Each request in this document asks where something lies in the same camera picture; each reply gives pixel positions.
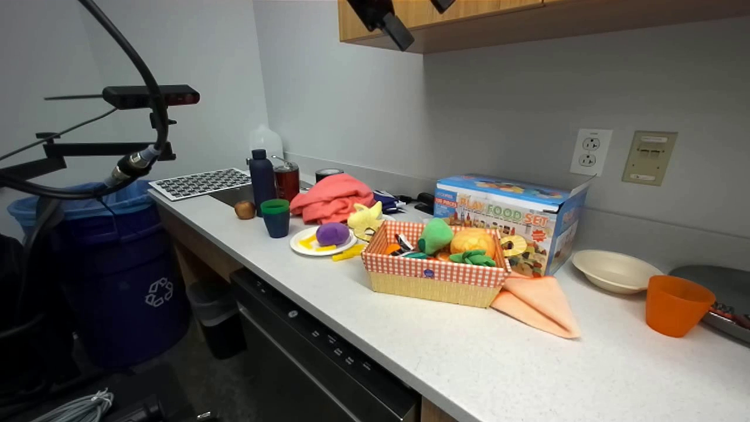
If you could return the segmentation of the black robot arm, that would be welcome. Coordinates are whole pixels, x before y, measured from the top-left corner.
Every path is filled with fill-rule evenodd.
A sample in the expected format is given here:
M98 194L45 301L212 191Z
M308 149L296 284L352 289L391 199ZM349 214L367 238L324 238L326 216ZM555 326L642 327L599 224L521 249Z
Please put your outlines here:
M136 51L136 47L124 38L124 32L110 22L110 17L95 3L95 0L77 0L98 23L101 27L115 40L115 44L124 51L131 61L136 72L140 75L140 85L124 85L124 86L104 86L98 98L108 102L105 114L117 111L147 111L150 126L156 129L153 143L58 143L67 133L82 129L88 125L98 121L98 118L90 118L62 131L37 131L36 140L45 149L42 159L33 159L27 163L14 163L0 169L0 187L11 187L19 191L49 197L49 199L90 199L90 197L105 197L131 184L136 179L146 175L156 161L174 159L176 152L169 143L169 126L174 119L169 118L171 106L194 106L199 93L190 85L159 85ZM67 167L67 156L90 156L90 154L117 154L117 163L113 167L110 175L101 182L91 182L88 187L49 187L37 184L36 179L58 170Z

